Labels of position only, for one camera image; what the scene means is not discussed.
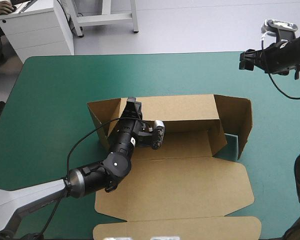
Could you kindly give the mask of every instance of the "green tabletop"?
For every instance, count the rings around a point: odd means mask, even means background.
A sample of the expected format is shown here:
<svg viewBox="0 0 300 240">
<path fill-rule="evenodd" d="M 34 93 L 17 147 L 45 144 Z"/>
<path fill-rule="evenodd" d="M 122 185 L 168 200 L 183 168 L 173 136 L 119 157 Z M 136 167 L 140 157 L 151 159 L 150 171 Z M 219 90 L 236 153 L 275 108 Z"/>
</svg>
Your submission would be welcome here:
<svg viewBox="0 0 300 240">
<path fill-rule="evenodd" d="M 283 97 L 261 70 L 238 70 L 239 52 L 47 56 L 26 61 L 0 118 L 0 188 L 12 190 L 65 176 L 72 145 L 94 128 L 87 102 L 128 96 L 221 94 L 252 101 L 253 128 L 238 162 L 247 168 L 254 204 L 233 216 L 256 216 L 261 238 L 281 236 L 300 215 L 293 166 L 300 153 L 300 101 Z M 275 76 L 291 95 L 300 80 Z M 96 134 L 70 167 L 102 160 Z M 114 219 L 94 210 L 95 195 L 67 198 L 46 238 L 88 239 Z M 17 237 L 38 232 L 52 205 L 24 218 Z"/>
</svg>

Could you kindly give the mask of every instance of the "white metal frame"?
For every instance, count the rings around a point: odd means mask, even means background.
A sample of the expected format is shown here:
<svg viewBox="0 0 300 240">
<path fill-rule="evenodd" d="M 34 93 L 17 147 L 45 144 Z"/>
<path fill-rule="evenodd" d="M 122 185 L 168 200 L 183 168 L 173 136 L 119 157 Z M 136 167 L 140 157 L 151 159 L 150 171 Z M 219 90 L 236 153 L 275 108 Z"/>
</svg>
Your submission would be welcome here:
<svg viewBox="0 0 300 240">
<path fill-rule="evenodd" d="M 111 1 L 102 0 L 102 14 L 92 16 L 79 16 L 77 7 L 74 0 L 66 0 L 69 14 L 71 16 L 74 29 L 79 37 L 83 37 L 83 31 L 81 27 L 86 26 L 98 26 L 98 25 L 109 25 L 119 23 L 133 23 L 133 32 L 138 33 L 138 19 L 137 19 L 137 8 L 136 0 L 130 0 L 131 12 L 130 13 L 116 13 L 111 14 Z"/>
</svg>

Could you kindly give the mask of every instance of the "white drawer cabinet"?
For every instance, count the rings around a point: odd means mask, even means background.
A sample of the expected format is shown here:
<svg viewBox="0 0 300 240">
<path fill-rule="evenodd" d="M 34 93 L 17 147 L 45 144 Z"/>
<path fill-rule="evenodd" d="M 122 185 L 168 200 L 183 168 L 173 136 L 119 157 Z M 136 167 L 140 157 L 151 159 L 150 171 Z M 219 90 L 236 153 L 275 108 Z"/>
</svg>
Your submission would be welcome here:
<svg viewBox="0 0 300 240">
<path fill-rule="evenodd" d="M 18 13 L 21 8 L 0 15 L 0 27 L 23 63 L 32 56 L 74 54 L 73 35 L 56 0 L 38 0 Z"/>
<path fill-rule="evenodd" d="M 11 34 L 6 37 L 15 50 L 65 41 L 65 36 L 59 26 Z"/>
</svg>

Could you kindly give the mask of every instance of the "corrugated cardboard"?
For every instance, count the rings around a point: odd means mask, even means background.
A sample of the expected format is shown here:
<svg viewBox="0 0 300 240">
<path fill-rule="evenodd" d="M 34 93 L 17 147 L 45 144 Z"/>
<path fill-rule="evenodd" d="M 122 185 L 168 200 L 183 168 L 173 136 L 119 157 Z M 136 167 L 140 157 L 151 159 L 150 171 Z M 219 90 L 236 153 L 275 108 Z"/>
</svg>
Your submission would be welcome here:
<svg viewBox="0 0 300 240">
<path fill-rule="evenodd" d="M 258 240 L 261 223 L 252 216 L 135 221 L 98 225 L 93 236 L 103 240 L 109 233 L 134 240 L 158 236 L 179 236 L 181 240 Z"/>
<path fill-rule="evenodd" d="M 88 103 L 96 127 L 119 117 L 126 100 Z M 256 218 L 224 217 L 254 201 L 245 167 L 212 157 L 227 144 L 225 133 L 238 135 L 242 152 L 252 128 L 250 101 L 213 94 L 137 101 L 142 102 L 143 120 L 164 121 L 163 145 L 159 150 L 136 148 L 132 170 L 118 188 L 96 194 L 99 213 L 128 222 L 99 225 L 94 238 L 259 239 L 261 224 Z M 97 132 L 106 149 L 114 127 L 115 123 Z M 203 229 L 210 232 L 207 238 Z"/>
</svg>

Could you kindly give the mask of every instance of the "white table leg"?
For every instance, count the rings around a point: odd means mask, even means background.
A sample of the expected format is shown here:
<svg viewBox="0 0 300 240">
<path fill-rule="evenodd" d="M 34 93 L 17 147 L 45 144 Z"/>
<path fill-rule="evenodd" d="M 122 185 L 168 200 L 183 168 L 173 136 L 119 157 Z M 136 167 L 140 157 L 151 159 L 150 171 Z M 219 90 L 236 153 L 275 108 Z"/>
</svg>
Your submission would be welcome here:
<svg viewBox="0 0 300 240">
<path fill-rule="evenodd" d="M 139 27 L 138 27 L 136 0 L 130 0 L 130 2 L 131 2 L 133 32 L 138 33 L 139 32 Z"/>
<path fill-rule="evenodd" d="M 111 0 L 102 0 L 102 15 L 111 14 Z"/>
</svg>

